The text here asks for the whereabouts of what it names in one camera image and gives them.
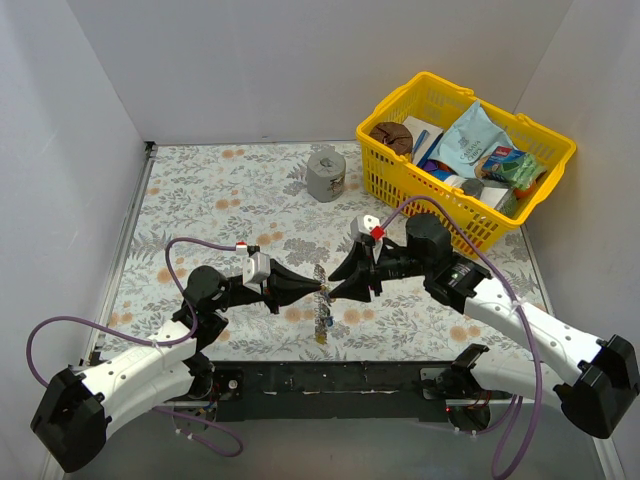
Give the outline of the silver keyring with keys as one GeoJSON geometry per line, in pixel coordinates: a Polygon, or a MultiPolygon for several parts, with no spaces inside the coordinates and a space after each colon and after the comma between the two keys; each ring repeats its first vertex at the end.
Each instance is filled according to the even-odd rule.
{"type": "Polygon", "coordinates": [[[330,328],[333,326],[334,317],[331,313],[331,299],[328,296],[329,287],[325,269],[316,264],[313,278],[320,283],[320,290],[314,293],[315,307],[315,340],[320,345],[325,345],[328,340],[330,328]]]}

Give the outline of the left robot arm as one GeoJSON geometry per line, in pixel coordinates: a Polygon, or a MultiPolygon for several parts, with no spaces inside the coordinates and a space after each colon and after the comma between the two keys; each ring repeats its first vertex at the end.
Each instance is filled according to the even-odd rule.
{"type": "Polygon", "coordinates": [[[131,420],[167,400],[211,392],[213,368],[202,351],[226,328],[224,311],[262,303],[276,314],[321,287],[262,253],[234,277],[200,266],[188,277],[182,307],[157,332],[98,366],[54,375],[30,428],[65,472],[76,472],[131,420]]]}

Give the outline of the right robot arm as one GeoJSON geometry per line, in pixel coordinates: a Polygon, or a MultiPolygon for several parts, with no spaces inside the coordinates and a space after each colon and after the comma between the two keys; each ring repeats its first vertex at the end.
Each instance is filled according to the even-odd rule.
{"type": "Polygon", "coordinates": [[[472,344],[427,380],[430,392],[471,398],[501,391],[540,398],[600,439],[612,435],[638,397],[639,369],[629,341],[619,335],[600,339],[511,299],[496,275],[453,250],[450,232],[435,215],[410,217],[404,245],[387,239],[371,215],[355,217],[350,229],[353,246],[329,277],[336,285],[331,298],[369,302],[385,281],[420,277],[432,299],[492,327],[541,360],[539,365],[506,360],[472,344]]]}

